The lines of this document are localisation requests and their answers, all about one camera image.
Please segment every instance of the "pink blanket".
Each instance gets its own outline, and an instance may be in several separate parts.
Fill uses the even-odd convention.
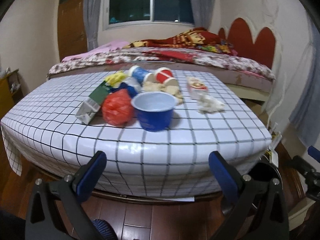
[[[100,47],[97,47],[96,49],[90,50],[86,53],[81,53],[81,54],[77,54],[77,55],[72,55],[72,56],[67,56],[65,57],[62,62],[66,62],[72,59],[80,59],[80,58],[86,58],[89,57],[91,55],[100,53],[100,52],[105,52],[108,53],[109,51],[113,51],[113,50],[117,50],[117,49],[122,49],[124,46],[129,45],[129,42],[127,41],[122,41],[122,40],[115,40],[115,41],[111,41],[107,44],[104,44]]]

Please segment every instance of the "table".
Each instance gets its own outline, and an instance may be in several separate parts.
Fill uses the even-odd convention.
[[[54,78],[27,95],[1,120],[8,159],[20,175],[20,154],[63,177],[86,164],[98,150],[107,166],[97,189],[124,195],[183,197],[219,191],[208,166],[218,150],[241,174],[247,173],[271,142],[257,116],[211,73],[173,71],[184,96],[171,126],[161,132],[143,130],[136,119],[125,127],[106,124],[98,114],[83,125],[75,113],[102,82],[100,72]],[[186,88],[196,76],[210,95],[224,102],[223,113],[200,114]]]

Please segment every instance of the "window frame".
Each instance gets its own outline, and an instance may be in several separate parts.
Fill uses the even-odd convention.
[[[115,27],[122,27],[128,25],[140,25],[140,24],[174,24],[174,25],[182,25],[193,27],[192,23],[184,23],[184,22],[172,22],[172,21],[155,21],[154,20],[154,0],[150,0],[150,20],[141,20],[141,21],[130,21],[123,23],[113,23],[109,24],[109,7],[110,0],[102,1],[102,15],[103,15],[103,30],[107,30]]]

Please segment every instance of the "wooden door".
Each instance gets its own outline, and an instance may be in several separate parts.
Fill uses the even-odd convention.
[[[87,52],[87,37],[83,23],[83,0],[67,0],[58,9],[58,46],[60,61]]]

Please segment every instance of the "floral bedsheet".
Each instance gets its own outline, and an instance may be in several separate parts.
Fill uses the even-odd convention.
[[[146,61],[169,61],[179,63],[191,63],[207,67],[217,67],[234,71],[247,71],[263,76],[273,81],[272,71],[252,59],[217,54],[206,51],[198,51],[185,48],[154,48],[139,47],[118,49],[108,53],[97,53],[86,58],[69,60],[54,65],[48,73],[51,75],[68,72],[75,69],[88,68],[100,65],[114,65],[121,63],[137,63]]]

